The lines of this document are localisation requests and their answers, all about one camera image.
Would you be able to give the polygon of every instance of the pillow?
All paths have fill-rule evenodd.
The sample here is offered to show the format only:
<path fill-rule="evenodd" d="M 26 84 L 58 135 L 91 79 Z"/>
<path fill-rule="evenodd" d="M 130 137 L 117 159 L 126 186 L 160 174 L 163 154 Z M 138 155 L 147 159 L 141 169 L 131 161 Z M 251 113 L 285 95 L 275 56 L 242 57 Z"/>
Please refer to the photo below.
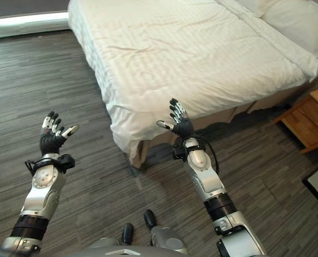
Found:
<path fill-rule="evenodd" d="M 261 17 L 268 8 L 280 0 L 237 0 L 244 7 L 253 12 L 254 16 Z"/>
<path fill-rule="evenodd" d="M 318 57 L 318 4 L 282 0 L 271 6 L 261 18 Z"/>

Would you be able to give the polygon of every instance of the wooden nightstand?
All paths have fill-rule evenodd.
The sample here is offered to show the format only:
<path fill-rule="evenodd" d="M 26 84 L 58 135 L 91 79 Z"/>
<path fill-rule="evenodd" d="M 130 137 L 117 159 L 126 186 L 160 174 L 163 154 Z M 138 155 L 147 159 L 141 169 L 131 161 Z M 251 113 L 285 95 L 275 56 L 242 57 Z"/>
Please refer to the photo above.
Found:
<path fill-rule="evenodd" d="M 305 145 L 301 153 L 318 148 L 318 90 L 276 118 L 273 122 L 283 122 Z"/>

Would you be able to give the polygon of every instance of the gray striped carpet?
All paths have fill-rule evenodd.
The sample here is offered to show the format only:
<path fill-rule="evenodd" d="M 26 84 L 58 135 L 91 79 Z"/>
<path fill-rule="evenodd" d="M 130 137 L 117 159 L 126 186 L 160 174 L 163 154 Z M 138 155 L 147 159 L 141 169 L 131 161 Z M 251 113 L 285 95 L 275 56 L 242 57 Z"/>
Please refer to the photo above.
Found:
<path fill-rule="evenodd" d="M 39 126 L 49 110 L 80 130 L 62 149 L 76 167 L 67 172 L 42 254 L 62 256 L 101 237 L 119 238 L 127 222 L 135 227 L 134 244 L 148 245 L 142 214 L 151 208 L 192 256 L 218 256 L 209 216 L 169 146 L 152 149 L 144 171 L 130 176 L 94 73 L 71 32 L 0 41 L 0 244 L 30 189 L 23 161 L 40 157 Z M 229 194 L 269 255 L 318 257 L 318 201 L 301 182 L 318 166 L 318 150 L 300 154 L 270 123 L 282 111 L 241 114 L 202 133 L 217 152 Z"/>

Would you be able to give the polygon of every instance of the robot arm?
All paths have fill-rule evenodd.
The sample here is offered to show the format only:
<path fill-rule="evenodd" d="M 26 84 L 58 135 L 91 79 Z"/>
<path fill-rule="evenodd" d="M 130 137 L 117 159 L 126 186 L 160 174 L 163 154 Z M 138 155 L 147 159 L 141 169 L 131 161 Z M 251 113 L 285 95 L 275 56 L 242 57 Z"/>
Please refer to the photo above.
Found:
<path fill-rule="evenodd" d="M 79 127 L 70 127 L 62 133 L 64 127 L 57 130 L 61 121 L 56 120 L 57 117 L 58 114 L 51 112 L 42 124 L 40 132 L 42 158 L 37 162 L 26 162 L 33 176 L 32 189 L 26 197 L 12 233 L 4 240 L 2 248 L 8 252 L 31 256 L 40 251 L 42 238 L 65 185 L 66 170 L 74 167 L 74 159 L 66 154 L 60 156 L 59 148 Z"/>
<path fill-rule="evenodd" d="M 259 239 L 228 196 L 222 181 L 211 166 L 209 156 L 198 143 L 186 111 L 175 99 L 170 104 L 173 111 L 170 116 L 177 124 L 159 120 L 157 125 L 180 136 L 174 145 L 173 156 L 185 162 L 185 168 L 213 221 L 216 233 L 223 236 L 217 243 L 221 257 L 266 255 Z"/>

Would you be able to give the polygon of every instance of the white duvet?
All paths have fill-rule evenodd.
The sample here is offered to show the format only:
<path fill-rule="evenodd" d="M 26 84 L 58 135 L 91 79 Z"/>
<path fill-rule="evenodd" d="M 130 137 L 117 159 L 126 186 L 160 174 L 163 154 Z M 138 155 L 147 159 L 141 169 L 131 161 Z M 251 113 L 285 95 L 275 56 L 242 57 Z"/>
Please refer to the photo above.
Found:
<path fill-rule="evenodd" d="M 69 24 L 131 160 L 165 132 L 172 97 L 195 119 L 318 75 L 317 58 L 233 0 L 71 0 Z"/>

